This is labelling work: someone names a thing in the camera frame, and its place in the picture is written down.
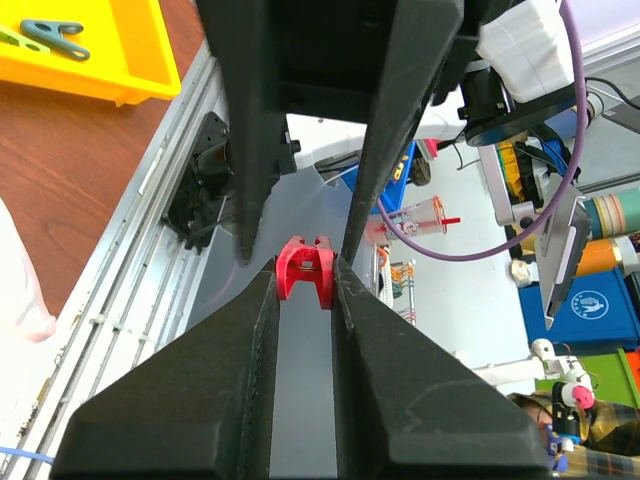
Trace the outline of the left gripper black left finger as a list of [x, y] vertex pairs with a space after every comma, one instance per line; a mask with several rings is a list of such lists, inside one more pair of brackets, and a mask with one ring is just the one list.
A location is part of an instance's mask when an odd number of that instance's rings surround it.
[[269, 260], [234, 299], [83, 403], [51, 478], [268, 478], [279, 314]]

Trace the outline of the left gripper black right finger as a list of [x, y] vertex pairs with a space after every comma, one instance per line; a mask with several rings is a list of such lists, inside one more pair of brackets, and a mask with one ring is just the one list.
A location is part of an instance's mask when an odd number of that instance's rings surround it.
[[340, 479], [547, 479], [538, 428], [334, 262]]

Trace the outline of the light blue wire hanger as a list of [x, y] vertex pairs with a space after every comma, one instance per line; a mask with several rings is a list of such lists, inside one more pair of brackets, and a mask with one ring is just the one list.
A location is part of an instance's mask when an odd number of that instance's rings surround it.
[[22, 449], [10, 448], [10, 447], [4, 447], [4, 446], [0, 447], [0, 453], [5, 455], [17, 456], [20, 458], [27, 458], [34, 461], [43, 462], [49, 465], [52, 465], [55, 461], [53, 457], [50, 457], [41, 453], [35, 453], [35, 452], [25, 451]]

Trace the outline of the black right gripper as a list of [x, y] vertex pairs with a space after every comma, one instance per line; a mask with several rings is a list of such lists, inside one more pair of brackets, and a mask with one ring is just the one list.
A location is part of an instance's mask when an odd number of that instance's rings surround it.
[[278, 65], [285, 112], [355, 123], [369, 117], [342, 244], [353, 262], [462, 24], [463, 3], [199, 1], [197, 8], [230, 114], [239, 259], [251, 260], [273, 186], [284, 122]]

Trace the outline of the red clothespin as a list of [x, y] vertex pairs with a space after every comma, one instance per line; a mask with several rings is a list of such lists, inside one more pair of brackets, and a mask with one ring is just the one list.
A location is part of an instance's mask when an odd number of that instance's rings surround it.
[[335, 279], [330, 240], [319, 236], [307, 244], [301, 236], [293, 236], [284, 245], [275, 262], [276, 290], [280, 301], [287, 300], [297, 282], [315, 286], [322, 310], [333, 307]]

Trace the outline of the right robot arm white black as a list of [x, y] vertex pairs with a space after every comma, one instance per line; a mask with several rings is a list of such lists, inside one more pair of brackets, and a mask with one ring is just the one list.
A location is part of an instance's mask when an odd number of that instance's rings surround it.
[[582, 57], [557, 1], [201, 1], [222, 68], [236, 183], [236, 245], [253, 254], [280, 176], [290, 114], [365, 126], [342, 254], [429, 107], [460, 90], [468, 144], [499, 143], [573, 105]]

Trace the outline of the white pink-trimmed underwear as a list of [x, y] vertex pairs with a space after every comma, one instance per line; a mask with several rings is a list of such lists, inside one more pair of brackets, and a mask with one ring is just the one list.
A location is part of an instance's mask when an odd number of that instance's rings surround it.
[[33, 343], [56, 331], [40, 283], [14, 220], [1, 202], [1, 329]]

